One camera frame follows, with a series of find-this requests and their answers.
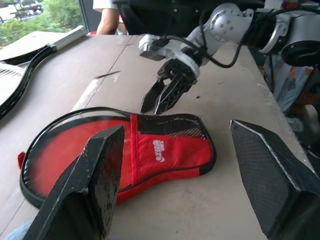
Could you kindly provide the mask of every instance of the red bag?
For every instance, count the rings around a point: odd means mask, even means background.
[[[87,108],[60,117],[35,138],[21,169],[25,197],[39,208],[88,139],[119,125],[125,128],[125,137],[118,204],[155,184],[206,174],[216,162],[214,145],[197,116],[149,116],[107,107]]]

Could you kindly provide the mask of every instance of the robotic arm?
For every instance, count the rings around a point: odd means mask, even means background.
[[[225,42],[239,44],[239,50],[241,45],[247,45],[260,49],[263,54],[281,54],[292,66],[319,64],[320,15],[309,11],[271,13],[268,9],[241,11],[233,3],[224,3],[203,24],[203,34],[198,26],[183,44],[172,41],[179,40],[174,36],[145,35],[139,43],[140,55],[155,61],[165,58],[168,61],[158,71],[156,83],[144,96],[140,111],[145,113],[153,109],[158,115],[171,109],[197,82],[200,67],[208,61],[223,68],[232,67],[237,53],[231,64],[220,63],[211,57]]]

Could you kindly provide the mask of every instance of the person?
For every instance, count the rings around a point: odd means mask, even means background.
[[[114,35],[119,25],[119,12],[112,0],[93,0],[93,9],[101,12],[97,35]]]

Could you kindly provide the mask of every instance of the green foliage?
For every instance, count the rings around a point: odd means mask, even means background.
[[[43,9],[50,14],[50,20],[65,29],[74,29],[82,24],[78,0],[43,0]]]
[[[43,0],[43,13],[34,19],[10,19],[0,25],[0,46],[6,46],[34,31],[65,33],[82,24],[76,0]]]
[[[0,6],[4,4],[16,4],[18,0],[0,0]]]

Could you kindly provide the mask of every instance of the wooden table surface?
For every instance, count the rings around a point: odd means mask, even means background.
[[[47,124],[72,109],[112,107],[138,113],[163,61],[139,57],[141,36],[86,36],[43,61],[18,105],[0,121],[0,239],[38,210],[21,194],[17,156]],[[215,57],[231,61],[235,46]],[[107,73],[109,76],[94,79]],[[243,187],[229,124],[239,119],[277,133],[309,162],[247,48],[234,67],[208,63],[198,83],[166,114],[201,116],[217,151],[201,177],[154,186],[117,207],[111,234],[120,240],[265,240]]]

